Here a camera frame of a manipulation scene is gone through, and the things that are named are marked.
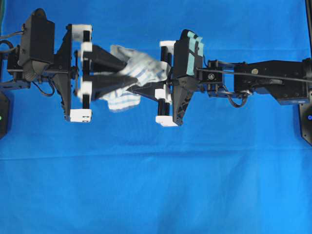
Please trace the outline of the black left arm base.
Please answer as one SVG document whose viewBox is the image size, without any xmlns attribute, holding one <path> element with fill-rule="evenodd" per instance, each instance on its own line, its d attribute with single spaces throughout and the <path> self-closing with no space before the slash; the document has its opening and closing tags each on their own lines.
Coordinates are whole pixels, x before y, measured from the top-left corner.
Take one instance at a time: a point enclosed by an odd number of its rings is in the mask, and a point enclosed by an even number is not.
<svg viewBox="0 0 312 234">
<path fill-rule="evenodd" d="M 0 138 L 2 139 L 7 134 L 9 122 L 10 101 L 7 96 L 0 93 Z"/>
</svg>

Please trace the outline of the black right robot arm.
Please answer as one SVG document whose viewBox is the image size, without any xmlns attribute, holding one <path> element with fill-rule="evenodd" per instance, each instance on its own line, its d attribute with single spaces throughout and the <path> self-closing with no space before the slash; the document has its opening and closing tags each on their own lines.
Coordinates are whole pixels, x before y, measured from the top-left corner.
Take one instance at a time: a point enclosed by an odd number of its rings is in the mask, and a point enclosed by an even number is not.
<svg viewBox="0 0 312 234">
<path fill-rule="evenodd" d="M 257 63 L 203 64 L 202 43 L 180 39 L 173 51 L 161 45 L 161 57 L 173 61 L 167 81 L 133 86 L 129 91 L 158 102 L 156 121 L 163 126 L 181 126 L 194 92 L 227 98 L 243 107 L 253 93 L 269 94 L 281 105 L 307 104 L 311 100 L 312 61 L 270 60 Z"/>
</svg>

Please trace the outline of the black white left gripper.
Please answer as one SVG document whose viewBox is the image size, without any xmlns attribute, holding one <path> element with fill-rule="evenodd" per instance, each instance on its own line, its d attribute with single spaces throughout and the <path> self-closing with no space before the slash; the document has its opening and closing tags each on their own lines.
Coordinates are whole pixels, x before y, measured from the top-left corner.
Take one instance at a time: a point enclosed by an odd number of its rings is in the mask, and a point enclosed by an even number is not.
<svg viewBox="0 0 312 234">
<path fill-rule="evenodd" d="M 68 122 L 90 122 L 91 100 L 120 88 L 136 84 L 138 79 L 127 75 L 89 75 L 91 72 L 119 72 L 124 62 L 98 45 L 92 44 L 92 26 L 89 24 L 68 24 L 62 44 L 55 54 L 56 74 L 52 83 L 60 96 L 64 119 Z M 82 87 L 78 87 L 79 67 L 82 62 Z"/>
</svg>

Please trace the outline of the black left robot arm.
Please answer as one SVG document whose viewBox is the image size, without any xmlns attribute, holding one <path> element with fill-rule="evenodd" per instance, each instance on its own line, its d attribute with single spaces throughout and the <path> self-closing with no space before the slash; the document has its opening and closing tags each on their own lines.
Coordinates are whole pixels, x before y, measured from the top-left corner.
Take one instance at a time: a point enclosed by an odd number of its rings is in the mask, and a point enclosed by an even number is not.
<svg viewBox="0 0 312 234">
<path fill-rule="evenodd" d="M 11 81 L 0 83 L 0 90 L 30 88 L 47 82 L 61 97 L 66 121 L 90 122 L 90 102 L 100 94 L 136 83 L 137 79 L 119 75 L 125 63 L 92 44 L 92 26 L 68 24 L 61 47 L 54 51 L 55 25 L 49 20 L 31 17 L 23 24 L 21 42 L 16 47 L 5 37 L 9 49 L 0 53 L 7 61 Z"/>
</svg>

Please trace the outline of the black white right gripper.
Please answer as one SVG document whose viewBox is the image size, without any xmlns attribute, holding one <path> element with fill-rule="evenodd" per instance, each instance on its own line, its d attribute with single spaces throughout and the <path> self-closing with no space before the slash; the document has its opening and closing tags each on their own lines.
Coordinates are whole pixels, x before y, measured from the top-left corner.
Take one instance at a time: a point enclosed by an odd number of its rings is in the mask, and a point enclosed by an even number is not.
<svg viewBox="0 0 312 234">
<path fill-rule="evenodd" d="M 173 78 L 175 42 L 176 40 L 165 40 L 159 43 L 161 48 L 159 65 L 162 71 L 169 73 L 166 81 L 149 82 L 143 86 L 133 85 L 127 89 L 130 93 L 158 101 L 156 123 L 163 127 L 183 124 L 188 105 L 199 86 L 198 68 L 194 76 Z"/>
</svg>

